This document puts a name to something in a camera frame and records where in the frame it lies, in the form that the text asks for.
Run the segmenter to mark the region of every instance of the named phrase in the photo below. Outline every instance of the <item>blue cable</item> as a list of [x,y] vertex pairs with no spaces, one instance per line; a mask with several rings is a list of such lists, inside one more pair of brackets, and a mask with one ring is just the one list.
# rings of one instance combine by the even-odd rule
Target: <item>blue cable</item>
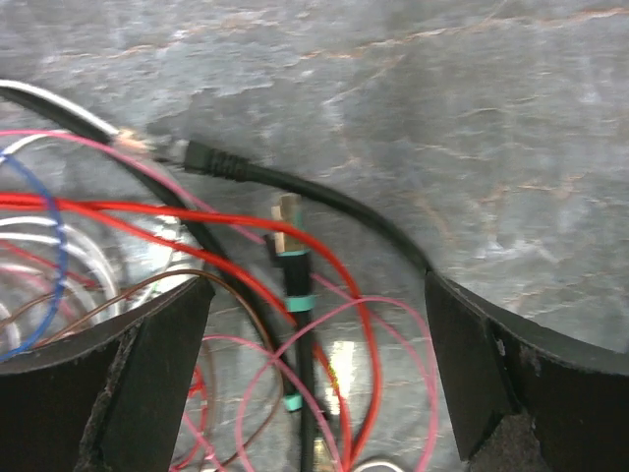
[[61,211],[59,211],[59,207],[55,204],[54,198],[52,194],[46,189],[45,185],[35,177],[35,175],[30,172],[27,168],[20,164],[18,160],[16,160],[11,154],[6,153],[4,150],[0,151],[0,163],[5,161],[8,165],[13,167],[13,169],[21,174],[25,180],[29,183],[29,185],[38,193],[46,202],[46,206],[48,207],[48,212],[50,216],[55,221],[55,233],[57,234],[57,239],[59,240],[59,257],[57,259],[57,274],[55,279],[55,290],[53,293],[52,301],[50,302],[50,306],[48,308],[48,313],[43,319],[43,322],[37,327],[37,329],[26,339],[20,347],[10,350],[2,355],[0,355],[0,362],[4,362],[7,359],[12,358],[13,356],[17,356],[18,354],[22,354],[25,351],[31,349],[34,344],[39,340],[41,336],[46,332],[52,320],[55,318],[57,314],[57,310],[59,309],[59,303],[63,297],[64,292],[64,282],[66,280],[66,275],[68,271],[68,253],[66,252],[66,234],[63,231],[63,220],[61,219]]

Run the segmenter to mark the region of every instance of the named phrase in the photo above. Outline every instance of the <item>cable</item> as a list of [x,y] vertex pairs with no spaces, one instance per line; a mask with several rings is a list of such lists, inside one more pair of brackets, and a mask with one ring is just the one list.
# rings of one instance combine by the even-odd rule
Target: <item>cable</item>
[[[82,289],[80,288],[80,286],[78,285],[73,285],[73,282],[69,282],[68,280],[64,281],[64,285],[66,285],[68,287],[69,290],[67,290],[68,292],[70,292],[71,290],[76,290],[75,294],[77,295],[78,293],[82,292]],[[13,312],[11,314],[11,316],[9,318],[6,318],[4,320],[0,320],[0,329],[14,323],[16,320],[18,320],[24,313],[26,313],[28,310],[30,310],[32,307],[45,302],[47,300],[51,300],[54,298],[55,292],[53,293],[49,293],[49,294],[45,294],[45,295],[41,295],[37,298],[35,298],[34,300],[31,300],[25,304],[23,304],[20,308],[18,308],[15,312]],[[78,296],[77,298],[79,298],[79,300],[82,302],[82,304],[84,305],[84,307],[87,310],[94,310],[97,305],[96,303],[93,301],[93,299],[91,297],[83,297],[83,296]]]
[[226,472],[225,468],[222,466],[222,464],[218,461],[218,459],[216,458],[216,451],[214,449],[214,446],[212,444],[210,444],[204,437],[203,435],[199,432],[199,430],[197,430],[195,428],[194,423],[190,420],[190,418],[188,417],[188,414],[184,412],[184,416],[183,416],[183,420],[184,423],[186,423],[186,425],[188,426],[188,428],[193,432],[193,434],[197,437],[197,440],[203,444],[203,447],[205,447],[205,451],[206,451],[206,455],[205,458],[209,459],[212,461],[212,463],[214,464],[214,466],[216,467],[216,470],[219,470],[220,472]]
[[[329,428],[327,422],[325,421],[325,418],[323,417],[323,414],[319,410],[319,406],[316,403],[316,399],[308,392],[308,389],[300,382],[300,380],[297,378],[297,376],[295,376],[295,374],[292,371],[287,369],[287,367],[281,361],[278,360],[277,356],[275,356],[271,352],[261,348],[257,344],[249,341],[248,339],[243,339],[241,337],[213,334],[213,335],[210,335],[210,336],[206,336],[204,339],[205,340],[211,340],[211,339],[219,340],[219,339],[222,339],[222,340],[228,340],[228,341],[237,342],[239,344],[246,345],[248,347],[254,348],[257,351],[265,354],[269,358],[272,357],[273,360],[271,362],[274,363],[277,367],[279,367],[284,372],[284,374],[286,374],[289,377],[291,382],[295,385],[297,390],[304,397],[304,400],[306,401],[308,406],[313,411],[314,417],[316,418],[316,421],[318,422],[319,427],[321,428],[321,432],[323,433],[323,436],[325,437],[325,440],[327,442],[327,446],[328,446],[328,448],[330,450],[332,458],[336,462],[336,464],[340,466],[341,458],[339,456],[338,448],[336,447],[336,443],[334,441],[334,436],[332,435],[332,432],[330,431],[330,428]],[[245,469],[247,471],[249,471],[249,472],[254,472],[254,468],[252,467],[252,464],[249,461],[249,459],[247,457],[247,454],[245,453],[245,449],[243,448],[242,418],[239,418],[239,419],[241,420],[240,421],[240,431],[237,432],[237,438],[236,438],[236,444],[238,446],[238,453],[240,455],[241,462],[243,462],[243,465],[245,466]]]
[[[31,130],[18,130],[13,132],[0,132],[0,136],[16,136],[16,135],[45,135],[50,137],[57,137],[65,139],[67,141],[74,141],[77,143],[83,143],[93,148],[99,148],[99,150],[105,152],[108,156],[113,157],[114,160],[131,173],[137,180],[139,180],[150,192],[152,192],[159,200],[164,202],[165,205],[171,207],[186,208],[186,204],[182,199],[174,192],[170,187],[162,183],[164,179],[163,175],[159,175],[155,172],[155,169],[142,165],[140,162],[136,162],[135,165],[132,159],[125,158],[124,154],[117,152],[113,147],[107,145],[112,144],[112,135],[107,133],[102,127],[98,127],[96,124],[89,120],[82,119],[80,114],[69,111],[70,108],[60,105],[54,100],[47,100],[42,93],[27,93],[25,88],[21,88],[16,91],[16,88],[1,88],[0,95],[5,98],[19,103],[20,105],[39,113],[41,116],[48,118],[58,125],[72,131],[78,136],[66,135],[65,133],[55,132],[35,132]],[[205,250],[217,254],[225,260],[229,260],[229,256],[225,249],[222,247],[218,239],[209,231],[209,229],[201,224],[191,221],[182,221],[191,235],[197,240],[199,245]],[[274,348],[279,346],[279,336],[275,332],[270,322],[269,313],[266,311],[266,307],[262,304],[261,300],[251,291],[247,285],[241,283],[238,279],[230,276],[228,273],[220,272],[221,276],[230,285],[234,286],[237,290],[241,291],[248,302],[256,309],[256,312],[260,316],[262,324],[268,332],[271,342]],[[288,359],[284,358],[283,361],[286,365],[290,366]],[[293,386],[284,381],[285,391],[292,391]]]
[[[275,220],[292,224],[296,228],[304,229],[300,198],[297,195],[284,195],[279,205],[273,207]],[[310,251],[301,241],[297,241],[284,233],[276,232],[275,241],[268,244],[271,258],[277,266],[282,268],[286,309],[296,321],[296,329],[308,326],[312,322],[311,311],[315,305],[313,296],[313,279]],[[308,331],[296,344],[297,372],[304,386],[315,395],[315,364],[313,350],[315,335]],[[315,469],[315,416],[308,408],[302,408],[301,396],[291,396],[287,399],[288,411],[301,409],[300,418],[300,471],[313,472]]]
[[[256,182],[325,204],[351,216],[384,237],[411,263],[421,276],[432,270],[432,265],[425,252],[393,222],[365,204],[332,188],[286,172],[255,165],[246,158],[208,147],[194,140],[189,142],[186,149],[184,169],[188,172],[197,172],[236,182]],[[368,315],[363,313],[362,318],[366,336],[369,338]],[[370,411],[354,442],[353,460],[358,457],[358,453],[365,446],[369,432],[373,427],[374,417],[379,406],[380,391],[381,382],[376,378],[373,382]]]
[[[96,115],[91,113],[90,111],[84,109],[82,106],[77,105],[75,102],[70,101],[63,96],[57,95],[50,90],[45,88],[40,88],[36,86],[32,86],[31,84],[26,84],[24,82],[19,81],[8,81],[8,80],[0,80],[0,96],[4,96],[10,101],[18,102],[20,105],[30,108],[25,103],[37,103],[39,102],[41,107],[45,107],[48,104],[48,112],[42,112],[40,110],[33,110],[36,113],[40,113],[42,116],[54,119],[54,109],[61,108],[66,112],[68,116],[74,116],[77,118],[77,122],[83,121],[88,124],[89,127],[92,127],[94,130],[98,130],[99,133],[105,135],[109,138],[113,138],[118,135],[118,130],[113,125],[110,125],[106,121],[101,118],[98,118]],[[68,126],[59,123],[64,128],[71,129]]]
[[406,472],[402,467],[388,459],[369,459],[352,469],[352,472],[365,472],[370,469],[384,467],[392,472]]
[[[245,308],[245,310],[247,311],[247,313],[249,314],[249,316],[253,320],[253,323],[258,324],[258,327],[262,328],[262,326],[259,325],[259,319],[257,318],[257,313],[254,311],[254,309],[251,307],[251,305],[249,305],[249,303],[243,298],[241,293],[236,291],[232,286],[227,284],[224,280],[218,278],[213,273],[209,273],[209,272],[206,272],[206,271],[203,271],[203,270],[197,270],[197,269],[193,269],[193,268],[187,268],[187,269],[173,270],[173,271],[170,271],[170,272],[164,272],[164,273],[160,273],[158,275],[154,275],[153,277],[150,277],[150,278],[144,280],[143,282],[141,282],[139,284],[136,284],[136,285],[134,285],[134,286],[124,290],[117,297],[108,300],[104,304],[100,305],[99,307],[94,308],[93,310],[91,310],[87,314],[83,315],[72,326],[67,326],[65,329],[59,331],[54,336],[46,339],[44,343],[52,342],[52,341],[62,337],[66,333],[70,332],[70,329],[74,329],[75,327],[79,327],[83,323],[87,322],[91,317],[95,316],[99,311],[106,310],[106,308],[108,306],[110,306],[111,304],[116,303],[118,300],[120,300],[122,298],[129,297],[134,292],[137,292],[138,290],[141,290],[143,287],[146,287],[149,284],[156,282],[157,280],[161,280],[162,278],[166,278],[166,277],[170,277],[170,276],[177,276],[177,275],[183,275],[183,274],[202,276],[202,277],[205,277],[205,278],[213,281],[214,283],[217,283],[221,287],[223,287],[225,290],[227,290],[229,293],[231,293],[236,298],[238,303],[243,308]],[[269,339],[268,339],[267,336],[264,338],[263,342],[268,344]],[[245,447],[248,447],[250,444],[252,444],[262,434],[264,429],[266,429],[266,427],[272,421],[273,417],[279,411],[279,406],[281,404],[281,397],[282,397],[282,390],[281,390],[281,388],[282,388],[282,381],[281,381],[282,380],[282,375],[279,372],[279,370],[277,370],[277,379],[278,379],[278,383],[280,385],[280,395],[278,396],[277,400],[273,404],[273,407],[271,408],[271,411],[270,411],[268,417],[260,424],[260,426],[251,435],[251,437],[247,440],[247,442],[245,442]],[[227,465],[229,465],[231,462],[236,460],[237,457],[238,457],[238,453],[232,455],[227,460],[222,462],[222,466],[223,467],[227,467]]]
[[[29,234],[29,233],[20,233],[20,232],[0,232],[0,240],[8,239],[13,241],[27,241],[27,242],[35,242],[41,243],[48,246],[57,246],[58,240],[51,236],[39,235],[39,234]],[[105,266],[100,261],[97,261],[94,258],[91,258],[89,254],[86,254],[84,250],[74,244],[66,244],[65,246],[67,254],[74,256],[79,259],[84,265],[89,267],[91,271],[94,273],[96,279],[101,284],[104,289],[105,298],[113,298],[120,290],[118,289],[118,283],[116,282],[113,273],[107,270]],[[122,313],[122,307],[120,304],[116,304],[113,308],[113,317],[117,317]],[[104,318],[100,318],[98,323],[104,321]]]
[[[302,336],[305,332],[308,332],[309,330],[314,329],[318,325],[326,322],[327,320],[331,319],[332,317],[335,317],[336,315],[340,314],[344,310],[347,310],[347,309],[349,309],[349,308],[351,308],[351,307],[353,307],[355,305],[364,304],[364,303],[367,303],[367,302],[390,303],[390,304],[398,306],[398,307],[408,308],[409,309],[408,311],[411,314],[411,316],[413,316],[414,318],[418,319],[418,321],[420,323],[420,328],[422,329],[423,334],[429,340],[430,333],[429,333],[428,325],[422,321],[419,313],[415,312],[413,309],[408,307],[406,304],[404,304],[402,302],[399,302],[397,300],[391,300],[391,299],[387,299],[387,298],[384,298],[384,297],[362,297],[360,299],[352,300],[352,301],[350,301],[350,302],[348,302],[348,303],[346,303],[346,304],[344,304],[344,305],[342,305],[342,306],[332,310],[331,312],[329,312],[329,313],[321,316],[320,318],[318,318],[316,321],[310,323],[308,326],[306,326],[306,327],[300,329],[299,331],[297,331],[293,336],[291,336],[279,348],[279,350],[277,350],[272,356],[270,356],[268,362],[266,364],[264,364],[264,366],[262,366],[257,371],[256,375],[252,379],[251,383],[248,385],[248,387],[247,387],[247,389],[246,389],[246,391],[245,391],[245,393],[243,395],[243,400],[242,400],[242,402],[240,404],[240,407],[239,407],[239,410],[238,410],[238,416],[237,416],[237,419],[236,419],[236,427],[235,427],[236,445],[240,446],[241,441],[242,441],[242,423],[243,423],[243,418],[245,416],[247,403],[251,399],[251,396],[252,396],[252,393],[253,393],[253,389],[254,389],[256,383],[261,378],[261,376],[264,373],[264,371],[266,369],[268,369],[272,365],[272,363],[276,360],[277,356],[279,356],[281,354],[281,352],[285,352],[286,350],[288,350],[291,347],[291,345],[297,339],[299,339],[299,337]],[[420,461],[418,462],[418,465],[417,465],[417,468],[416,468],[417,472],[425,472],[426,468],[428,467],[429,460],[430,460],[430,458],[432,456],[432,453],[434,451],[434,445],[436,443],[436,435],[437,435],[437,431],[438,431],[438,411],[437,411],[438,398],[437,398],[437,395],[436,395],[436,377],[433,377],[434,381],[428,377],[428,373],[427,373],[426,369],[424,368],[422,360],[420,359],[419,355],[417,354],[417,351],[413,348],[413,346],[411,346],[411,344],[399,332],[397,332],[397,330],[395,330],[395,328],[393,328],[391,325],[387,324],[380,317],[377,317],[374,313],[370,312],[370,315],[373,316],[398,341],[400,341],[400,343],[404,346],[405,349],[407,349],[407,351],[409,352],[409,354],[411,355],[411,357],[415,361],[416,365],[418,366],[420,374],[422,375],[422,378],[424,379],[424,382],[426,383],[427,390],[429,392],[429,398],[430,398],[429,439],[427,441],[427,446],[426,446],[426,448],[424,450],[424,453],[422,454],[422,457],[420,458]],[[234,340],[234,338],[232,336],[207,336],[205,339],[219,339],[219,338]],[[432,374],[436,375],[436,363],[434,362],[433,356],[430,356],[430,370],[431,370]],[[243,449],[239,448],[239,452],[241,453],[241,460],[243,460],[243,463],[245,463],[248,460],[248,459],[246,459],[245,451]]]
[[[218,388],[216,386],[216,367],[214,366],[214,354],[212,353],[211,348],[209,347],[209,343],[207,341],[201,342],[201,352],[204,354],[207,362],[207,368],[209,369],[209,383],[210,383],[210,392],[209,392],[209,400],[207,407],[207,429],[206,431],[201,430],[203,434],[206,434],[208,438],[211,438],[211,435],[214,432],[214,426],[216,424],[216,402],[218,401]],[[200,462],[199,472],[201,472],[203,468],[204,460]]]
[[[355,280],[352,278],[351,274],[347,270],[346,267],[342,265],[342,263],[334,256],[334,254],[326,248],[322,243],[320,243],[316,238],[309,235],[308,233],[304,233],[303,231],[299,231],[293,226],[277,221],[269,221],[261,218],[254,218],[251,216],[242,216],[242,215],[230,215],[230,214],[207,214],[201,211],[193,211],[193,210],[183,210],[178,208],[171,208],[166,206],[151,206],[146,204],[130,204],[126,202],[83,202],[77,203],[68,200],[58,199],[57,203],[63,208],[71,211],[75,211],[79,214],[83,214],[85,216],[94,218],[107,224],[111,227],[115,227],[121,229],[123,231],[129,232],[136,236],[139,236],[146,241],[154,242],[157,244],[161,244],[164,246],[175,248],[179,251],[186,252],[193,256],[196,256],[200,259],[203,259],[211,264],[218,266],[223,270],[228,270],[232,274],[237,275],[241,280],[248,283],[260,296],[264,297],[272,307],[277,309],[287,320],[294,322],[293,318],[286,312],[283,304],[275,297],[271,292],[266,289],[263,285],[261,285],[255,278],[251,277],[250,274],[242,270],[240,267],[229,263],[221,258],[216,257],[215,255],[209,254],[205,251],[200,251],[195,248],[191,248],[187,245],[179,244],[172,241],[167,241],[162,238],[156,237],[152,234],[147,233],[146,231],[140,230],[139,228],[127,223],[126,221],[120,220],[113,216],[110,216],[106,213],[99,213],[96,211],[102,209],[111,209],[111,210],[121,210],[121,211],[139,211],[147,214],[169,214],[171,216],[177,216],[182,219],[189,220],[200,220],[214,223],[224,223],[224,224],[245,224],[251,225],[255,227],[260,227],[266,230],[272,231],[280,231],[287,233],[296,239],[299,239],[309,245],[312,249],[319,252],[324,258],[326,258],[334,268],[341,274],[347,285],[349,286],[351,293],[354,297],[359,298],[361,296],[358,285]],[[2,208],[11,208],[11,209],[41,209],[41,203],[37,196],[27,195],[27,194],[19,194],[19,193],[0,193],[0,207]],[[370,346],[370,352],[375,351],[375,356],[372,358],[372,362],[375,363],[373,367],[375,370],[373,371],[373,376],[375,378],[381,377],[381,371],[379,366],[379,359],[377,356],[377,347],[375,346],[375,340],[372,337],[368,337],[368,345]],[[341,425],[343,428],[343,438],[345,439],[349,434],[351,434],[351,428],[349,423],[349,413],[347,410],[347,405],[345,404],[345,400],[342,395],[338,391],[338,385],[334,381],[334,374],[332,373],[329,363],[327,359],[323,355],[320,347],[316,349],[316,357],[319,362],[322,363],[322,366],[326,372],[326,374],[330,377],[332,381],[332,387],[334,388],[335,393],[339,396],[339,408],[340,408],[340,416],[341,416]],[[371,421],[374,422],[375,414],[377,412],[372,412]],[[344,454],[351,453],[352,448],[345,444]]]
[[[43,226],[47,228],[47,227],[53,227],[54,221],[50,218],[45,218],[42,216],[32,216],[32,215],[13,216],[13,217],[0,219],[0,227],[14,226],[14,225],[35,225],[35,226]],[[77,242],[77,244],[81,246],[77,250],[77,254],[79,254],[77,255],[77,257],[81,259],[84,265],[96,273],[102,272],[103,274],[106,274],[105,275],[106,278],[109,279],[108,281],[109,289],[112,292],[118,292],[119,288],[118,288],[118,282],[116,281],[116,277],[115,277],[115,270],[112,267],[109,260],[107,259],[107,256],[105,256],[105,253],[103,253],[103,251],[100,249],[100,247],[83,231],[75,228],[74,226],[68,223],[64,223],[62,229],[64,233],[66,234],[66,237],[74,239]],[[24,239],[24,236],[20,236],[20,234],[24,234],[24,233],[13,233],[13,234],[18,234],[18,236],[13,239],[18,239],[18,240],[20,240],[21,238]]]
[[[22,265],[22,264],[0,263],[0,269],[7,272],[11,272],[13,274],[19,274],[20,276],[23,276],[29,279],[34,279],[34,280],[37,280],[37,277],[42,275],[42,272],[38,270],[37,268],[31,267],[28,265]],[[71,293],[74,293],[76,298],[81,302],[81,304],[84,306],[86,310],[93,310],[97,306],[93,298],[91,298],[87,294],[87,291],[84,288],[82,288],[78,283],[74,282],[71,279],[66,279],[64,280],[63,285]],[[59,304],[60,304],[60,307],[63,309],[65,305],[63,298],[61,299],[61,302],[59,302]],[[66,312],[71,312],[71,310],[67,306],[66,306]],[[9,317],[9,319],[7,319],[6,321],[0,322],[0,328],[4,327],[6,323],[14,323],[17,320],[17,318],[18,316],[16,316],[15,318],[12,316],[12,317]]]
[[[11,318],[11,312],[7,306],[0,302],[0,322]],[[7,338],[9,339],[9,348],[16,349],[20,347],[20,329],[15,324],[9,324],[7,327]]]
[[[55,133],[63,133],[63,134],[65,134],[67,132],[64,131],[64,130],[55,130]],[[8,145],[5,148],[5,152],[8,152],[9,154],[15,154],[16,152],[24,149],[26,146],[31,145],[32,143],[35,143],[36,141],[38,141],[40,139],[43,139],[43,138],[49,138],[49,136],[46,135],[46,134],[26,136],[24,138],[21,138],[20,140],[15,141],[14,143]],[[159,164],[154,164],[154,169],[155,169],[155,172],[161,172],[165,176],[165,178],[172,178],[170,172],[166,168],[164,168],[163,166],[160,166]],[[100,248],[97,245],[95,245],[91,241],[91,239],[88,238],[84,233],[82,233],[82,232],[80,232],[78,230],[75,230],[74,228],[72,228],[69,225],[67,225],[67,227],[70,228],[70,231],[72,231],[74,234],[77,234],[78,237],[80,237],[83,241],[85,241],[87,247],[93,248],[96,253],[102,254],[100,252]],[[174,239],[178,240],[180,238],[180,236],[181,236],[181,223],[177,224],[177,227],[175,229]],[[174,254],[175,254],[175,251],[173,249],[171,249],[169,254],[168,254],[168,256],[166,257],[166,263],[164,264],[161,272],[166,271],[168,269],[168,267],[170,267],[170,265],[172,263],[172,260],[173,260],[173,257],[174,257]],[[109,262],[104,257],[104,255],[102,255],[101,259],[103,260],[103,263],[106,266],[109,265]],[[133,303],[129,307],[129,310],[133,310],[134,308],[136,308],[136,307],[142,305],[143,303],[145,303],[146,300],[148,300],[150,298],[150,296],[153,294],[154,290],[155,290],[155,286],[154,285],[151,286],[151,287],[148,287],[143,292],[143,294],[140,297],[138,297],[138,299],[133,301]]]
[[29,184],[37,191],[37,193],[41,196],[41,198],[45,201],[46,207],[50,212],[50,215],[56,221],[55,224],[55,232],[57,234],[58,246],[59,246],[59,256],[58,256],[58,273],[55,280],[55,295],[50,302],[50,307],[48,308],[48,313],[44,317],[41,324],[37,327],[37,329],[22,343],[20,347],[17,349],[11,349],[10,351],[0,355],[0,362],[6,361],[11,357],[21,354],[29,350],[37,340],[46,332],[50,324],[52,323],[55,314],[57,313],[57,309],[59,308],[59,303],[61,302],[61,298],[63,297],[63,284],[66,279],[66,271],[68,270],[68,254],[66,253],[66,236],[61,229],[63,227],[63,219],[61,217],[61,212],[59,208],[54,202],[54,199],[50,192],[46,189],[46,187],[35,177],[35,175],[30,172],[26,167],[20,164],[11,154],[6,154],[4,151],[0,152],[0,161],[5,160],[6,163],[11,166],[15,171],[22,174],[22,176],[29,182]]
[[[207,385],[205,384],[205,380],[203,379],[203,373],[199,368],[199,362],[197,362],[197,366],[193,372],[193,380],[188,390],[188,399],[192,399],[198,393],[200,395],[200,424],[197,428],[193,425],[195,431],[197,431],[200,435],[204,435],[205,429],[207,428],[207,417],[209,416],[210,409],[214,409],[214,405],[209,406],[209,398],[207,393]],[[175,459],[171,461],[171,467],[174,467],[177,470],[181,470],[186,468],[190,463],[195,459],[197,452],[199,451],[199,447],[201,446],[201,442],[197,440],[195,445],[188,451],[188,454],[185,455],[181,459]]]
[[[52,263],[51,261],[49,261],[48,259],[41,258],[40,256],[30,253],[29,251],[26,251],[22,249],[21,247],[11,244],[5,240],[0,239],[0,246],[11,251],[13,254],[15,254],[16,256],[19,256],[22,259],[26,259],[34,263],[38,263],[39,265],[45,266],[46,268],[56,267],[56,265]],[[77,281],[81,285],[84,285],[89,288],[96,287],[96,283],[91,278],[85,277],[76,272],[72,272],[71,270],[68,270],[68,278],[72,278],[73,280]]]
[[[35,288],[40,291],[46,292],[50,289],[50,284],[48,284],[45,279],[41,278],[43,273],[35,267],[20,264],[0,263],[0,270],[10,272],[12,277],[17,276],[23,278],[27,284],[34,285]],[[74,313],[68,302],[66,302],[63,298],[59,303],[59,309],[64,315],[66,322],[70,323],[74,318]]]

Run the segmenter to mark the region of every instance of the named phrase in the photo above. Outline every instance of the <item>red cable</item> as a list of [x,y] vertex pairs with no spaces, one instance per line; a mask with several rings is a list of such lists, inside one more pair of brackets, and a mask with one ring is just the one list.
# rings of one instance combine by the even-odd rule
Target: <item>red cable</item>
[[[107,213],[101,213],[97,211],[98,209],[116,209],[116,210],[125,210],[125,211],[135,211],[135,212],[145,212],[148,214],[167,214],[172,216],[177,216],[182,219],[188,220],[197,220],[197,221],[206,221],[206,222],[216,222],[216,223],[226,223],[226,224],[243,224],[243,225],[251,225],[262,227],[265,229],[270,229],[274,231],[281,231],[291,236],[302,240],[307,245],[311,246],[314,250],[322,254],[342,275],[347,283],[352,296],[355,298],[360,298],[361,293],[358,289],[358,285],[356,281],[352,278],[349,271],[342,265],[342,263],[334,256],[334,254],[327,249],[322,243],[320,243],[316,238],[305,233],[303,231],[299,231],[293,226],[282,223],[279,221],[270,221],[260,218],[248,217],[248,216],[240,216],[240,215],[228,215],[228,214],[209,214],[203,213],[201,211],[192,211],[192,210],[184,210],[179,208],[171,208],[168,206],[150,206],[143,204],[130,204],[125,202],[89,202],[89,203],[78,203],[70,200],[64,199],[56,199],[56,203],[62,210],[69,210],[76,212],[78,214],[82,214],[84,216],[90,217],[97,221],[102,222],[108,226],[111,226],[116,229],[120,229],[122,231],[128,232],[135,236],[138,236],[146,241],[160,244],[162,246],[167,246],[175,249],[176,251],[181,251],[188,253],[192,256],[195,256],[199,259],[203,259],[204,261],[216,266],[217,268],[224,270],[239,279],[243,282],[249,284],[255,292],[257,292],[261,297],[263,297],[273,308],[279,311],[291,324],[295,323],[293,317],[286,311],[284,304],[279,300],[275,295],[273,295],[264,285],[259,283],[254,277],[252,277],[248,272],[243,270],[238,265],[234,265],[229,261],[225,261],[222,258],[215,256],[212,253],[207,251],[199,250],[197,248],[190,247],[185,244],[181,244],[175,241],[169,241],[159,236],[155,236],[150,234],[132,224],[127,223],[119,218],[111,216]],[[41,201],[41,198],[37,195],[31,194],[21,194],[21,193],[0,193],[0,207],[4,209],[35,209],[35,210],[43,210],[45,209],[45,204]],[[373,383],[374,383],[374,392],[372,398],[372,405],[370,408],[370,412],[368,413],[368,417],[366,419],[366,427],[359,434],[359,438],[356,441],[356,445],[352,447],[351,445],[351,424],[349,420],[349,410],[347,408],[347,403],[345,399],[341,395],[338,384],[333,380],[334,373],[329,366],[329,363],[325,356],[323,355],[323,351],[320,346],[317,346],[315,349],[315,356],[318,361],[321,363],[326,373],[330,376],[332,380],[332,388],[334,389],[335,394],[339,398],[339,409],[340,409],[340,420],[341,427],[343,432],[343,467],[345,469],[349,469],[351,467],[351,463],[354,462],[355,457],[360,453],[361,448],[367,442],[369,438],[369,433],[371,432],[372,426],[375,422],[377,416],[377,409],[379,406],[379,402],[381,400],[381,371],[379,364],[379,357],[377,354],[377,345],[375,344],[375,337],[372,332],[371,323],[369,321],[369,312],[367,310],[361,310],[361,318],[367,317],[367,322],[365,325],[365,332],[368,345],[370,347],[370,353],[372,354],[372,366],[373,366]]]
[[[29,251],[26,251],[24,249],[22,249],[19,246],[16,246],[15,244],[11,244],[8,241],[5,241],[4,239],[0,239],[0,246],[4,246],[6,249],[8,249],[9,251],[11,251],[12,253],[28,259],[30,261],[33,261],[35,263],[39,263],[43,266],[46,266],[48,268],[57,268],[57,265],[52,263],[51,261],[49,261],[48,259],[45,258],[41,258],[40,256],[33,254]],[[90,279],[89,277],[85,277],[83,275],[80,275],[79,273],[75,273],[72,272],[70,270],[68,270],[68,276],[70,278],[75,279],[78,283],[84,285],[85,287],[89,287],[89,288],[95,288],[96,287],[96,282],[94,282],[92,279]]]

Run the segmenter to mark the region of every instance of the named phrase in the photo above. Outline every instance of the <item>teal cable clip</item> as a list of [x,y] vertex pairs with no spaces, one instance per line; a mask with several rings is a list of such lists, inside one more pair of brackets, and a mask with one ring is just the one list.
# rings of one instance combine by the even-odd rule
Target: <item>teal cable clip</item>
[[304,405],[304,399],[300,393],[293,393],[292,395],[284,396],[284,406],[289,413],[302,409]]
[[290,258],[291,256],[303,256],[308,253],[308,249],[302,251],[284,251],[283,253],[277,253],[280,258]]
[[286,311],[290,313],[309,312],[315,307],[315,295],[303,297],[286,297]]

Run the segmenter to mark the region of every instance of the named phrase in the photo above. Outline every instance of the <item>cable connector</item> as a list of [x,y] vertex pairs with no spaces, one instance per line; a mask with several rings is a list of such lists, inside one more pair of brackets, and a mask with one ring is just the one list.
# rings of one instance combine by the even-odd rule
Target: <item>cable connector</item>
[[[279,199],[279,205],[274,206],[271,211],[273,213],[273,219],[276,221],[283,221],[295,226],[297,229],[304,229],[302,199],[299,195],[283,195]],[[302,241],[286,233],[275,233],[275,254],[279,257],[303,254],[307,248],[308,247]]]
[[192,139],[182,162],[184,171],[246,182],[249,160],[240,155],[216,149]]

